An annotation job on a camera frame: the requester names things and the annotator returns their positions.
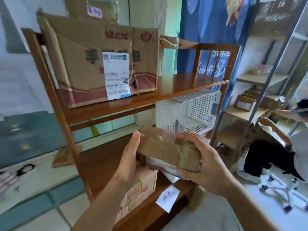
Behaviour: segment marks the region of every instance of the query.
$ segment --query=white shirt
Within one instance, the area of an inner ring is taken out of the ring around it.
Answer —
[[[297,173],[308,182],[308,128],[289,137],[294,155],[294,166]]]

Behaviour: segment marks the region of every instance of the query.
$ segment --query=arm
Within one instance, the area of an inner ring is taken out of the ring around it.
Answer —
[[[273,111],[273,113],[278,114],[280,116],[286,117],[286,118],[290,118],[293,119],[295,121],[299,121],[299,122],[306,122],[304,119],[302,119],[301,117],[295,116],[293,115],[290,110],[282,110],[282,109],[276,109]]]
[[[179,169],[178,173],[201,185],[211,193],[225,197],[245,231],[280,230],[245,192],[222,162],[217,151],[193,133],[179,133],[177,138],[187,139],[200,150],[203,163],[199,173]]]
[[[289,139],[289,135],[285,134],[281,129],[278,128],[278,126],[275,125],[274,122],[272,122],[271,120],[267,119],[267,118],[261,118],[259,120],[259,123],[261,123],[262,125],[265,126],[269,126],[272,128],[272,130],[287,144],[292,145],[290,139]]]
[[[75,223],[71,231],[111,231],[125,193],[132,187],[136,170],[136,151],[140,133],[135,131],[125,147],[119,167],[96,200]]]

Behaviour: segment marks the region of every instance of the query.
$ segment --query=person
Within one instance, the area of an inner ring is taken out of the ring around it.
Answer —
[[[308,122],[308,98],[298,102],[297,107],[291,110],[277,109],[273,112],[296,121]],[[252,142],[244,168],[237,171],[237,174],[243,179],[259,184],[260,175],[266,174],[273,164],[300,180],[308,181],[308,128],[288,136],[269,119],[261,119],[259,122],[271,127],[286,146],[261,140]]]
[[[200,150],[203,163],[198,173],[179,169],[178,173],[201,185],[204,189],[227,199],[245,231],[277,231],[275,224],[261,211],[226,168],[217,151],[203,139],[193,133],[179,133],[176,138],[187,139]],[[111,231],[120,203],[131,188],[136,169],[136,151],[140,142],[140,133],[135,131],[125,147],[116,173],[95,201],[75,223],[71,231]]]

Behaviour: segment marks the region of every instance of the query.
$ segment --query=hand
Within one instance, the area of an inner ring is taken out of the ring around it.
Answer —
[[[126,145],[120,160],[118,169],[114,177],[125,184],[129,190],[134,183],[134,174],[136,171],[136,151],[140,142],[139,131],[134,131],[129,143]]]
[[[179,133],[176,138],[193,142],[203,158],[200,172],[195,173],[185,169],[178,169],[179,175],[197,183],[211,193],[225,197],[230,186],[235,185],[238,181],[227,169],[217,151],[208,143],[205,143],[202,137],[197,134],[184,132]]]
[[[271,120],[269,120],[268,118],[261,118],[259,120],[259,123],[264,125],[264,126],[269,126],[269,127],[276,126],[275,123],[272,122]]]

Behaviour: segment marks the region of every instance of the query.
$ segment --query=white plastic basket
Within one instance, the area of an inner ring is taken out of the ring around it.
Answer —
[[[221,91],[203,90],[156,103],[156,126],[204,134],[214,127]]]

